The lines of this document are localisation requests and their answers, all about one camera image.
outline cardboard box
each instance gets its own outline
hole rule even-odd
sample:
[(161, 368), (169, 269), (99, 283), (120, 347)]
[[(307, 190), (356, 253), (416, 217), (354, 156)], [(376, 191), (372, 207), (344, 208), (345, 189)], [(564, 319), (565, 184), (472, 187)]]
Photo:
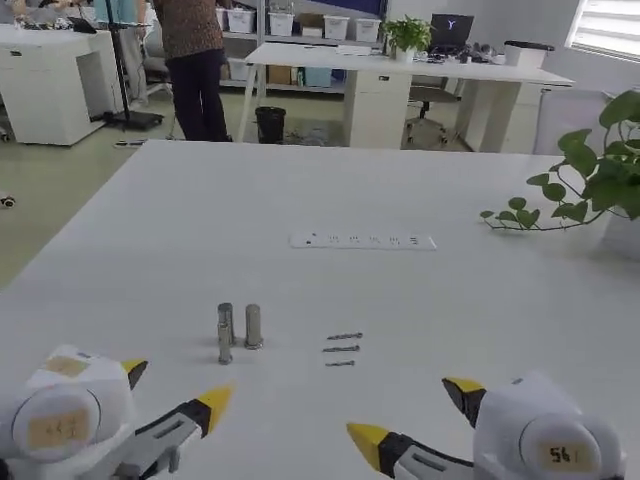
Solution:
[(291, 67), (281, 67), (279, 65), (269, 65), (267, 70), (267, 78), (269, 83), (277, 83), (279, 85), (291, 85)]
[(300, 28), (324, 28), (324, 16), (317, 13), (301, 13), (298, 15)]

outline metal pin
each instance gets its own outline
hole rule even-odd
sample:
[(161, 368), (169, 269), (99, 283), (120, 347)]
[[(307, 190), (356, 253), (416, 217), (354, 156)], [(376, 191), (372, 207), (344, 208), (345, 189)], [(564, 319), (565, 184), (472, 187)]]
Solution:
[(325, 363), (325, 367), (353, 367), (356, 364), (355, 360), (351, 360), (349, 362), (336, 362), (336, 363)]
[(244, 347), (248, 350), (258, 350), (262, 348), (260, 307), (253, 303), (247, 305), (245, 316), (247, 320), (247, 337), (244, 340)]
[(233, 361), (231, 356), (231, 325), (229, 322), (218, 323), (218, 343), (220, 348), (218, 363), (229, 365)]
[(327, 340), (346, 340), (348, 338), (362, 338), (362, 333), (344, 333), (342, 335), (332, 335), (327, 337)]
[(333, 352), (359, 352), (360, 345), (354, 345), (352, 347), (332, 347), (325, 348), (322, 350), (324, 353), (333, 353)]
[(231, 343), (233, 346), (236, 344), (236, 331), (233, 328), (233, 305), (230, 303), (221, 303), (218, 305), (218, 324), (228, 323), (231, 327)]

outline label sticker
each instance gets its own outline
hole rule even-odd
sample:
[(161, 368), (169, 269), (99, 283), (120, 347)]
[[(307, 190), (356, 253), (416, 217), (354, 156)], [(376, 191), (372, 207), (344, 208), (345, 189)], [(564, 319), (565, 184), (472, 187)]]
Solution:
[(28, 445), (40, 448), (62, 447), (70, 442), (84, 442), (89, 436), (89, 414), (80, 408), (69, 413), (33, 418), (29, 421)]
[(65, 377), (75, 378), (84, 372), (89, 364), (71, 357), (51, 357), (44, 365), (44, 370), (59, 373)]
[(542, 443), (538, 456), (542, 467), (554, 472), (587, 473), (594, 469), (591, 451), (584, 443)]

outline metal cylinder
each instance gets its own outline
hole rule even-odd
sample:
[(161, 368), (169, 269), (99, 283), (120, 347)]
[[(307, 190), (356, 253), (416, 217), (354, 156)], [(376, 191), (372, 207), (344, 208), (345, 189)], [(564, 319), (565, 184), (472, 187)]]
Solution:
[(255, 304), (247, 305), (247, 337), (244, 346), (248, 350), (262, 348), (262, 332), (260, 329), (260, 307)]
[(231, 327), (231, 345), (236, 344), (236, 331), (233, 328), (233, 305), (230, 303), (221, 303), (218, 305), (218, 324), (228, 323)]
[(231, 325), (229, 322), (218, 323), (218, 347), (220, 349), (218, 363), (229, 365), (233, 361), (231, 356)]

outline power strip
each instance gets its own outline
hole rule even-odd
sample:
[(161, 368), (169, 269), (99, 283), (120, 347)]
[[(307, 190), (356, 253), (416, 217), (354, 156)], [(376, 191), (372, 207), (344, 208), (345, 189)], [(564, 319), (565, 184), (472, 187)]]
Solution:
[(433, 239), (426, 234), (414, 233), (333, 233), (304, 232), (289, 237), (292, 248), (354, 248), (363, 250), (437, 250)]

